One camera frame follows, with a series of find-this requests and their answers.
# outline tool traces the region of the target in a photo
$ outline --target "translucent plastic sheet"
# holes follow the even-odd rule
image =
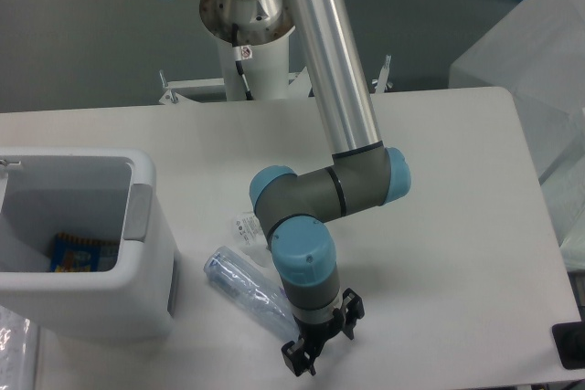
[[[33,390],[38,327],[0,307],[0,390]]]

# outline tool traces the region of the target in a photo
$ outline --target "silver metal cylinder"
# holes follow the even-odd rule
[[[333,153],[380,141],[344,0],[286,0]]]

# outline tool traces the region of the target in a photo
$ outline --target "gray floor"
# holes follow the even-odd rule
[[[368,79],[447,87],[450,64],[516,0],[346,0]],[[218,77],[198,0],[0,0],[0,112],[154,104],[157,77]],[[292,69],[303,66],[292,44]]]

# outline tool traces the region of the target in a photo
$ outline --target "white plastic bin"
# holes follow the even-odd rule
[[[179,254],[150,157],[124,149],[1,148],[3,160],[0,304],[69,336],[169,332]],[[115,266],[49,272],[59,232],[120,240]]]

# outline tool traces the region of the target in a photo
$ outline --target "plastic container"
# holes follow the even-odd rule
[[[2,160],[11,164],[0,165],[0,304],[69,336],[169,332],[179,254],[154,192],[150,157],[121,149],[4,148]],[[119,240],[115,265],[48,272],[59,232]]]
[[[227,247],[220,247],[203,268],[213,286],[283,342],[297,340],[299,330],[284,291]]]

